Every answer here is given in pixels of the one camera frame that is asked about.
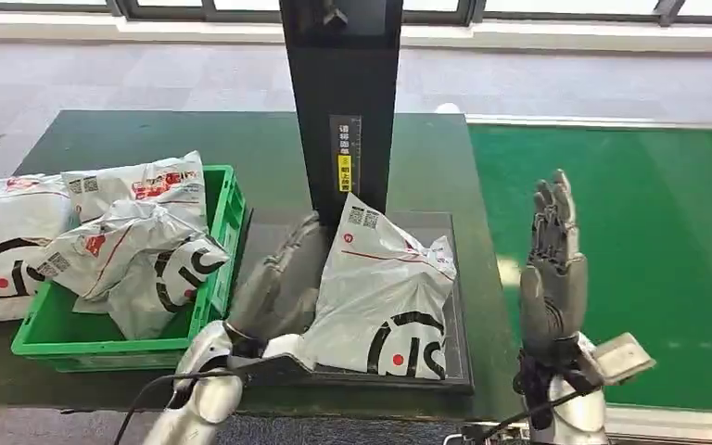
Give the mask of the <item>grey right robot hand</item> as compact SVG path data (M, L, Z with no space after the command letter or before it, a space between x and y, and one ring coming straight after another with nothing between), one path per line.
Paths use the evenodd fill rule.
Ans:
M587 308L588 264L580 251L572 188L558 169L539 180L526 266L520 281L520 327L526 354L552 365L574 357Z

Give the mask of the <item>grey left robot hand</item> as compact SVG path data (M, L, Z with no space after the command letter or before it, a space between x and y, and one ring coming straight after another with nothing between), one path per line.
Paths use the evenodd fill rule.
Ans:
M225 317L236 340L264 344L309 328L332 241L314 210L296 223L287 213L252 216Z

